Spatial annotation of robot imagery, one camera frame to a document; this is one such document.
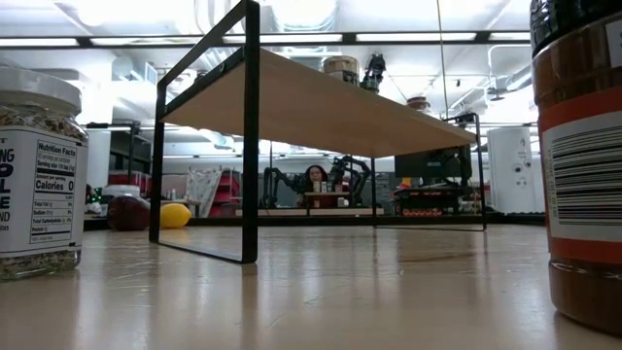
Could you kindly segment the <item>red storage rack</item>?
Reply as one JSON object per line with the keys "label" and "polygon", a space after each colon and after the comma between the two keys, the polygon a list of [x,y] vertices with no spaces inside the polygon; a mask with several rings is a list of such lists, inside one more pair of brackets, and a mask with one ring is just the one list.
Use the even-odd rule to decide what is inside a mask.
{"label": "red storage rack", "polygon": [[233,169],[226,169],[215,189],[208,217],[235,217],[240,204],[240,173]]}

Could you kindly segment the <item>black lid orange spice jar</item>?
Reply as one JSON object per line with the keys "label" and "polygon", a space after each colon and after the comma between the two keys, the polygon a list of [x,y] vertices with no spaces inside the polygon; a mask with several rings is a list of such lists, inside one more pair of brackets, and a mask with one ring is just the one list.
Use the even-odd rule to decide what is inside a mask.
{"label": "black lid orange spice jar", "polygon": [[531,0],[550,294],[622,336],[622,0]]}

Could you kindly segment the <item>green lid spice jar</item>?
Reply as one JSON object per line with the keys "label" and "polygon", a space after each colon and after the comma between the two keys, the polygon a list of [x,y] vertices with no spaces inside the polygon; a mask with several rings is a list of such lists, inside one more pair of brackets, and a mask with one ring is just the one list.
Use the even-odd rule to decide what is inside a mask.
{"label": "green lid spice jar", "polygon": [[383,54],[374,53],[367,67],[365,68],[363,79],[360,83],[360,87],[371,91],[375,94],[379,93],[380,84],[383,82],[383,74],[386,71],[386,62]]}

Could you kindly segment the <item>yellow lemon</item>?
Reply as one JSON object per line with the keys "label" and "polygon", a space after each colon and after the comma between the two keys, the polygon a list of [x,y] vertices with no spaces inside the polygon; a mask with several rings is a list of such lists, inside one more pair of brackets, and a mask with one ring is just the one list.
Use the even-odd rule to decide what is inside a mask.
{"label": "yellow lemon", "polygon": [[169,203],[160,208],[160,227],[176,229],[185,227],[191,218],[191,211],[181,203]]}

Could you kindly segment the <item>dark red apple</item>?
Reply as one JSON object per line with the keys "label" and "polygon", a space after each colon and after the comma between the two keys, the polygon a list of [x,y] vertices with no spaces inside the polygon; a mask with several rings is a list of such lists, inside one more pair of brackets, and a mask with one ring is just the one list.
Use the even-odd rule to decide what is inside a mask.
{"label": "dark red apple", "polygon": [[107,223],[116,231],[145,230],[150,224],[150,203],[132,195],[114,197],[108,205]]}

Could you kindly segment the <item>tan paper cup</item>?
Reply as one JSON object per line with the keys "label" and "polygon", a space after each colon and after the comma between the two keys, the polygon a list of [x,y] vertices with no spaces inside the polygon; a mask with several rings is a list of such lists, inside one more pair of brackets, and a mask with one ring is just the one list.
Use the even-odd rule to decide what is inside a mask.
{"label": "tan paper cup", "polygon": [[332,56],[323,61],[325,74],[353,86],[360,84],[359,70],[358,60],[349,55]]}

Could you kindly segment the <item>black computer monitor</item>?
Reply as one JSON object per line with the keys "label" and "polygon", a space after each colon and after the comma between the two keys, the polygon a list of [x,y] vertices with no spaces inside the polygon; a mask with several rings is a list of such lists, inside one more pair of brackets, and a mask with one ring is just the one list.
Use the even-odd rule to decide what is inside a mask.
{"label": "black computer monitor", "polygon": [[419,178],[425,185],[465,186],[472,176],[468,146],[395,156],[394,166],[396,177]]}

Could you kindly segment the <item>small background spice shelf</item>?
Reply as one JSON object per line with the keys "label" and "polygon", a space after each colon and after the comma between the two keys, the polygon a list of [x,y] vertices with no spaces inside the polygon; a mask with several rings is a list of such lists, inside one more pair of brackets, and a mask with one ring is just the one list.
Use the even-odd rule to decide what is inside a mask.
{"label": "small background spice shelf", "polygon": [[348,199],[349,192],[323,192],[327,185],[324,182],[312,182],[303,193],[305,206],[311,209],[332,209],[340,206],[340,202]]}

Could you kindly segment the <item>black aluminium rig frame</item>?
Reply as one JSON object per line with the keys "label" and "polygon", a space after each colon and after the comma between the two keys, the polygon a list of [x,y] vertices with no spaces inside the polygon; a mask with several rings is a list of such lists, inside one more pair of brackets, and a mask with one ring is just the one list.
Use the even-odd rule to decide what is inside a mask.
{"label": "black aluminium rig frame", "polygon": [[[261,47],[319,47],[319,46],[433,46],[442,48],[459,46],[526,47],[529,45],[526,31],[479,30],[479,31],[376,31],[376,32],[285,32],[259,36]],[[62,51],[62,50],[191,50],[206,41],[207,49],[242,47],[242,34],[213,33],[205,35],[149,35],[149,36],[16,36],[0,37],[1,51]],[[478,215],[423,216],[389,218],[378,215],[377,209],[367,218],[347,219],[339,215],[332,219],[336,225],[354,226],[368,223],[380,226],[399,225],[473,225],[516,224],[542,225],[544,215],[536,211],[523,214],[495,214],[484,211]]]}

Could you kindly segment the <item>white lid spice jar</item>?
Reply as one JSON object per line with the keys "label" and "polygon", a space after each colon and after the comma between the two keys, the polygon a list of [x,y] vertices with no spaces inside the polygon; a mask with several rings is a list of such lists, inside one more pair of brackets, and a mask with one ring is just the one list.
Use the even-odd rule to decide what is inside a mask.
{"label": "white lid spice jar", "polygon": [[88,135],[78,88],[0,66],[0,281],[81,261]]}

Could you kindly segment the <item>white cylindrical cabinet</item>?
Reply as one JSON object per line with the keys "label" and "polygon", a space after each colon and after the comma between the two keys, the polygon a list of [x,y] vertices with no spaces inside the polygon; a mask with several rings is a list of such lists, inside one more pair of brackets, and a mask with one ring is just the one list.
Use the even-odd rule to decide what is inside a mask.
{"label": "white cylindrical cabinet", "polygon": [[491,206],[503,214],[543,213],[539,159],[533,158],[531,132],[525,126],[487,132]]}

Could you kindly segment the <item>person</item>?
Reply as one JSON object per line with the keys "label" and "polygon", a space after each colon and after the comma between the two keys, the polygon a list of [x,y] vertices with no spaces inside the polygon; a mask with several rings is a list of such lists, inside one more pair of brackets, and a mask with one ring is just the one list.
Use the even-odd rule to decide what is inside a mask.
{"label": "person", "polygon": [[309,208],[319,208],[319,209],[328,209],[336,207],[336,198],[334,196],[329,195],[311,195],[307,196],[306,193],[314,193],[314,185],[316,183],[321,184],[322,182],[328,181],[328,174],[325,169],[320,165],[311,165],[305,171],[303,176],[304,185],[302,187],[302,192],[298,196],[297,206],[298,207],[309,207]]}

